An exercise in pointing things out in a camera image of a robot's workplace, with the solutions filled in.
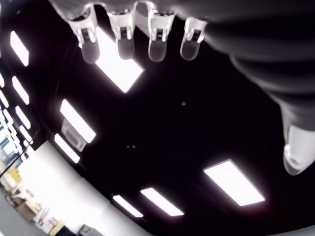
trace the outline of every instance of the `black ceiling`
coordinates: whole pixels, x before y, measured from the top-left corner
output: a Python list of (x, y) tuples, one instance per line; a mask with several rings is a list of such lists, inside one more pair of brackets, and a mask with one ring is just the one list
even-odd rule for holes
[[(296, 177), (285, 171), (278, 105), (205, 43), (197, 59), (181, 59), (183, 21), (175, 20), (161, 63), (149, 60), (149, 40), (136, 29), (135, 60), (145, 72), (124, 94), (83, 61), (76, 37), (48, 2), (8, 12), (1, 9), (0, 70), (8, 84), (16, 75), (28, 91), (38, 143), (60, 133), (66, 98), (96, 132), (80, 163), (69, 163), (104, 196), (122, 195), (139, 209), (143, 218), (127, 214), (135, 223), (159, 236), (269, 235), (314, 224), (314, 166)], [(106, 12), (96, 12), (113, 36)], [(30, 51), (28, 67), (9, 47), (12, 30)], [(203, 173), (228, 158), (266, 201), (239, 207)], [(185, 215), (152, 206), (140, 193), (151, 186)]]

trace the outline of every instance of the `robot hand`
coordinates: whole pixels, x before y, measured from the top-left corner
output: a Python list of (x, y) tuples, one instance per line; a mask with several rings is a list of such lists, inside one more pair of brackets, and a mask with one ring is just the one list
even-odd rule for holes
[[(82, 55), (87, 63), (94, 63), (99, 58), (96, 27), (97, 19), (94, 5), (102, 5), (111, 23), (118, 52), (122, 59), (130, 59), (134, 55), (133, 32), (135, 29), (135, 9), (138, 4), (134, 0), (50, 0), (59, 15), (70, 25), (73, 33), (82, 45)], [(165, 58), (167, 38), (171, 32), (176, 15), (172, 1), (145, 1), (148, 8), (149, 57), (160, 62)], [(186, 60), (193, 60), (199, 51), (204, 38), (206, 21), (188, 17), (185, 34), (181, 46), (181, 55)]]

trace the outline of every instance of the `fluorescent light panel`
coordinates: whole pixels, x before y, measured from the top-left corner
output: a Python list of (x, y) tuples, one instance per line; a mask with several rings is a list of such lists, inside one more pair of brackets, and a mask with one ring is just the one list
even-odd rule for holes
[(20, 143), (20, 140), (18, 139), (18, 137), (15, 134), (11, 134), (11, 137), (13, 138), (13, 142), (15, 144), (19, 144)]
[(5, 118), (8, 120), (8, 124), (13, 124), (13, 118), (12, 116), (9, 114), (7, 109), (3, 110), (3, 114), (5, 116)]
[(33, 155), (35, 153), (34, 149), (31, 147), (31, 145), (28, 146), (26, 151), (27, 151), (27, 154), (29, 156), (31, 156), (31, 155)]
[(30, 142), (32, 140), (32, 137), (28, 134), (28, 132), (26, 131), (24, 126), (22, 126), (22, 125), (20, 126), (20, 131), (28, 142)]
[(11, 32), (10, 45), (15, 51), (16, 55), (19, 57), (24, 66), (29, 64), (29, 52), (23, 45), (22, 41), (19, 39), (15, 31)]
[(15, 128), (13, 127), (13, 125), (8, 124), (8, 128), (9, 128), (11, 134), (16, 136), (17, 132), (16, 132)]
[(1, 86), (1, 88), (4, 87), (4, 78), (1, 74), (0, 74), (0, 86)]
[(141, 193), (170, 216), (184, 215), (177, 207), (153, 188), (141, 190)]
[(100, 27), (96, 28), (96, 33), (100, 50), (96, 65), (124, 93), (127, 93), (143, 69), (133, 59), (121, 59), (116, 43)]
[(23, 152), (21, 145), (20, 144), (15, 144), (15, 145), (16, 145), (17, 150), (19, 151), (19, 154), (21, 154)]
[(88, 143), (93, 140), (96, 135), (95, 132), (86, 124), (67, 100), (63, 100), (60, 111)]
[(23, 155), (21, 155), (21, 160), (23, 161), (23, 162), (26, 162), (26, 157), (25, 157), (25, 155), (23, 154)]
[(31, 123), (19, 106), (15, 107), (15, 112), (27, 129), (31, 128)]
[(265, 200), (231, 160), (209, 167), (204, 172), (240, 206)]
[(14, 76), (12, 78), (12, 83), (13, 83), (13, 87), (15, 88), (15, 90), (17, 91), (17, 93), (19, 94), (19, 96), (21, 97), (21, 99), (25, 102), (26, 105), (28, 105), (30, 103), (30, 98), (28, 93), (25, 91), (25, 89), (23, 88), (23, 86), (21, 85), (21, 83), (18, 81), (18, 79), (16, 78), (16, 76)]
[(72, 150), (72, 148), (60, 137), (59, 134), (55, 135), (55, 142), (60, 146), (60, 148), (70, 157), (74, 163), (78, 163), (80, 157)]
[(114, 196), (113, 199), (118, 202), (123, 208), (129, 211), (135, 217), (142, 217), (138, 210), (136, 210), (132, 205), (130, 205), (125, 199), (123, 199), (120, 195)]
[(28, 147), (28, 146), (29, 146), (29, 142), (26, 141), (26, 140), (24, 140), (24, 141), (23, 141), (23, 145), (24, 145), (25, 147)]
[(5, 98), (5, 96), (1, 90), (0, 90), (0, 100), (4, 104), (5, 108), (9, 107), (8, 100)]

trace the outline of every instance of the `floor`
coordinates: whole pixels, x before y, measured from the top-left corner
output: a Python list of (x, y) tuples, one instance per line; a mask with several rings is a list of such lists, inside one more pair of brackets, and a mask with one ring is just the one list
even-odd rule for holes
[(27, 222), (4, 198), (0, 191), (0, 236), (46, 236), (35, 225)]

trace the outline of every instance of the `white wall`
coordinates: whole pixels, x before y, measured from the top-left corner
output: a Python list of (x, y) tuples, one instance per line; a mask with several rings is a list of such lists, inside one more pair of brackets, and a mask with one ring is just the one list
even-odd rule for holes
[(80, 177), (48, 141), (19, 171), (25, 187), (50, 207), (49, 215), (64, 221), (74, 233), (87, 224), (104, 236), (150, 236)]
[(315, 235), (315, 225), (309, 226), (307, 228), (295, 230), (295, 231), (273, 235), (273, 236), (314, 236), (314, 235)]

